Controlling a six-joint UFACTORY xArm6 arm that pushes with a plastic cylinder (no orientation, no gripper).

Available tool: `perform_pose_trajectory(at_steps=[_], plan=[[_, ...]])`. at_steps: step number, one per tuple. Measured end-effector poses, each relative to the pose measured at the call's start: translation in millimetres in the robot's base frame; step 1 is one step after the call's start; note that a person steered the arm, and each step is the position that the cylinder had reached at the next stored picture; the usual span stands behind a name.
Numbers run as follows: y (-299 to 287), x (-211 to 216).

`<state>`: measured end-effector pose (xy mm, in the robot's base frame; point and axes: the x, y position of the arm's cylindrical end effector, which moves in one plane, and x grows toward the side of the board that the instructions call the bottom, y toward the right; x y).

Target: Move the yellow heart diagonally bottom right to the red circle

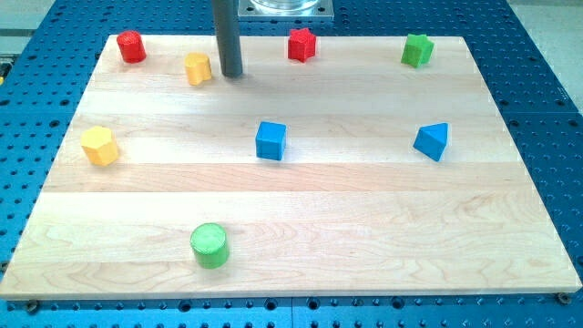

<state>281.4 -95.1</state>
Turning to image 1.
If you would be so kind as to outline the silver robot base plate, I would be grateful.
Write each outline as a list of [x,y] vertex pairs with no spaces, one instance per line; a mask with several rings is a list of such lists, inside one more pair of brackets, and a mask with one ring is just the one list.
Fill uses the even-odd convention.
[[240,0],[243,21],[333,19],[333,0]]

